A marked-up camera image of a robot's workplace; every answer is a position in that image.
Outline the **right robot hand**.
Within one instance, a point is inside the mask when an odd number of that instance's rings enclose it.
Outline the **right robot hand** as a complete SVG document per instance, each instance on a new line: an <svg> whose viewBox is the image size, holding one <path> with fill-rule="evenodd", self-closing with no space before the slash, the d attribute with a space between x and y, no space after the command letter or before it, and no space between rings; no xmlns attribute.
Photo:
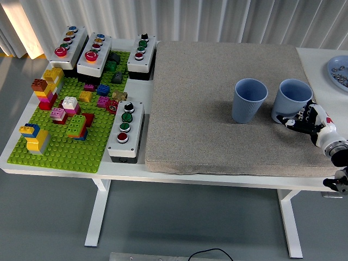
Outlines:
<svg viewBox="0 0 348 261"><path fill-rule="evenodd" d="M292 119L283 115L277 115L276 119L292 131L310 135L312 143L323 150L344 141L322 106L313 100L309 100Z"/></svg>

